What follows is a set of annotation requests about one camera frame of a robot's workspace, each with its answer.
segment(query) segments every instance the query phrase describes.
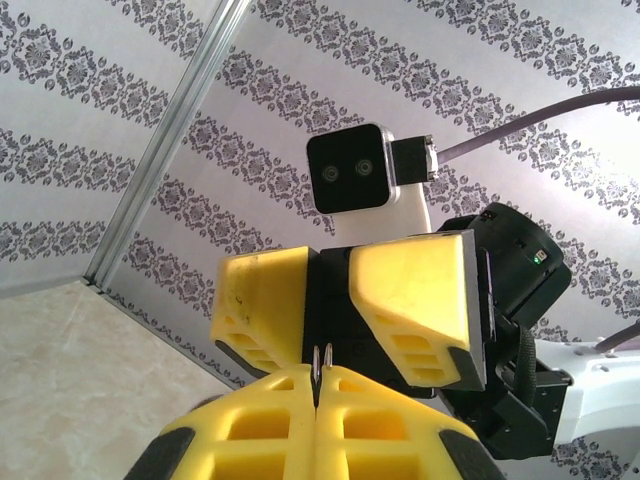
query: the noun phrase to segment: wallpaper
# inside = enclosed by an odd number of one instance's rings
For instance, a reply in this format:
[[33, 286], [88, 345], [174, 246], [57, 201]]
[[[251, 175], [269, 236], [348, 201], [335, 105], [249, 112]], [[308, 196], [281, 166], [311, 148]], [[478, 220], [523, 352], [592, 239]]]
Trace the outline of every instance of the wallpaper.
[[0, 294], [84, 274], [216, 6], [0, 0]]
[[[107, 294], [244, 385], [251, 379], [207, 340], [217, 262], [338, 244], [311, 200], [310, 136], [377, 122], [446, 148], [582, 92], [637, 84], [636, 10], [595, 0], [579, 15], [549, 0], [256, 0]], [[629, 102], [552, 119], [452, 161], [425, 187], [435, 227], [501, 201], [560, 245], [573, 281], [538, 338], [594, 341], [640, 317], [639, 118]], [[605, 432], [501, 467], [523, 480], [617, 479], [639, 448], [637, 429]]]

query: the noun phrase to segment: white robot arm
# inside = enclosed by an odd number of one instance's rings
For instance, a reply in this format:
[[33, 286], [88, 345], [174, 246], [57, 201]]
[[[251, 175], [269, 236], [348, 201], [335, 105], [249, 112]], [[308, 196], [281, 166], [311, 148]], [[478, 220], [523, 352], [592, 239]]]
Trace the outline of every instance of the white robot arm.
[[536, 341], [538, 360], [571, 377], [560, 406], [558, 445], [604, 430], [637, 426], [640, 420], [640, 345], [601, 353], [596, 342]]

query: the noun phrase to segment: depth camera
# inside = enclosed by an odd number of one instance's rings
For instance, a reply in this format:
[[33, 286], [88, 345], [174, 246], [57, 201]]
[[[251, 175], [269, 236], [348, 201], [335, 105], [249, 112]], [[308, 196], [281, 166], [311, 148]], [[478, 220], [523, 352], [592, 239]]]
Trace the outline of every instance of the depth camera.
[[396, 187], [389, 131], [375, 124], [325, 133], [307, 143], [315, 206], [324, 215], [381, 207]]

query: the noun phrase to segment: gray cable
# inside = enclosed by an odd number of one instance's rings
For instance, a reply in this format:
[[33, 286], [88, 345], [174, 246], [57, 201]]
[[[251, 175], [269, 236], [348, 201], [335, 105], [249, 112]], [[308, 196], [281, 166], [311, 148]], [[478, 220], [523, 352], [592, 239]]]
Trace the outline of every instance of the gray cable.
[[608, 90], [599, 90], [597, 92], [587, 93], [578, 97], [570, 98], [558, 102], [549, 107], [544, 107], [536, 112], [529, 113], [524, 117], [517, 118], [513, 122], [501, 125], [498, 128], [490, 130], [482, 135], [478, 135], [470, 140], [459, 143], [453, 147], [447, 148], [438, 153], [438, 163], [443, 165], [454, 158], [458, 158], [466, 153], [477, 150], [490, 143], [500, 140], [507, 135], [511, 135], [524, 128], [536, 125], [549, 118], [557, 117], [564, 113], [579, 110], [581, 108], [590, 107], [611, 102], [624, 102], [629, 100], [640, 100], [640, 87], [621, 87], [610, 88]]
[[640, 350], [640, 337], [628, 340], [616, 347], [616, 352], [628, 352], [631, 350]]
[[638, 335], [640, 335], [640, 323], [634, 323], [630, 327], [620, 330], [618, 333], [614, 333], [610, 337], [605, 338], [595, 346], [595, 350], [599, 353], [608, 352], [609, 350], [617, 347], [618, 345], [622, 345], [625, 342], [628, 342]]

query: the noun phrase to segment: marble floor tile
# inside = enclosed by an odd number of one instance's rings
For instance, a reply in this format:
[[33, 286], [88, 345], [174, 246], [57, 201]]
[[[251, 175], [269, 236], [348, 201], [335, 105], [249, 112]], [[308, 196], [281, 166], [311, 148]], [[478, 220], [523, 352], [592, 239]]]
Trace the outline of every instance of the marble floor tile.
[[0, 301], [0, 478], [122, 479], [228, 387], [80, 283]]

